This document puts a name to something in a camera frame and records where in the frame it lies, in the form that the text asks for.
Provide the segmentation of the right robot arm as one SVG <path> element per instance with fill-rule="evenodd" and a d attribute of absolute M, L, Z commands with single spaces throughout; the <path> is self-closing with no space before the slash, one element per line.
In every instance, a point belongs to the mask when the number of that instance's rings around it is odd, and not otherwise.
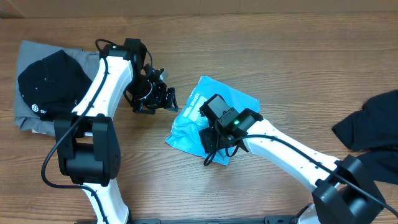
<path fill-rule="evenodd" d="M 312 195 L 291 223 L 372 223 L 386 201 L 363 163 L 352 155 L 339 160 L 317 152 L 275 128 L 259 113 L 236 111 L 215 94 L 200 106 L 209 127 L 199 132 L 209 155 L 234 156 L 238 149 L 263 157 L 297 179 Z"/>

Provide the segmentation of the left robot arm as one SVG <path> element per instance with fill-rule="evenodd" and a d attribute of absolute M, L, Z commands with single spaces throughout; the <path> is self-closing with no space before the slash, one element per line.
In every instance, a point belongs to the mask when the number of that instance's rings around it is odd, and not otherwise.
<path fill-rule="evenodd" d="M 113 124 L 121 98 L 133 112 L 155 114 L 159 108 L 178 111 L 175 89 L 167 87 L 167 71 L 145 63 L 150 55 L 139 39 L 127 38 L 122 45 L 109 40 L 98 48 L 99 69 L 90 88 L 72 112 L 55 120 L 56 144 L 41 169 L 42 180 L 53 154 L 60 172 L 72 184 L 63 189 L 81 189 L 89 198 L 97 223 L 132 223 L 116 177 L 121 168 L 121 148 Z"/>

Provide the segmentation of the light blue printed t-shirt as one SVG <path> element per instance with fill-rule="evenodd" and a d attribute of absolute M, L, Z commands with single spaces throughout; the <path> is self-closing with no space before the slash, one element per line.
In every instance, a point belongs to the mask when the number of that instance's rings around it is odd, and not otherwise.
<path fill-rule="evenodd" d="M 200 108 L 214 95 L 220 96 L 220 99 L 210 103 L 211 107 L 216 108 L 217 118 L 230 108 L 236 113 L 246 108 L 256 113 L 260 112 L 258 99 L 208 76 L 202 76 L 188 97 L 182 112 L 172 123 L 171 134 L 165 142 L 181 151 L 210 159 L 211 156 L 205 152 L 200 139 L 200 131 L 208 128 L 209 122 L 206 116 L 201 114 Z"/>

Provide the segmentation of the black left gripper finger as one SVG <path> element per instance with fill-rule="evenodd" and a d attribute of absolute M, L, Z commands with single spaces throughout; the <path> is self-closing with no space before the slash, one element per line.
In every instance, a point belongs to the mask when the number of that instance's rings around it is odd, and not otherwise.
<path fill-rule="evenodd" d="M 155 114 L 155 109 L 145 109 L 143 105 L 133 106 L 132 111 L 140 114 Z"/>
<path fill-rule="evenodd" d="M 164 108 L 169 111 L 173 111 L 173 112 L 178 111 L 176 92 L 175 92 L 175 88 L 173 88 L 173 87 L 170 87 L 167 89 Z"/>

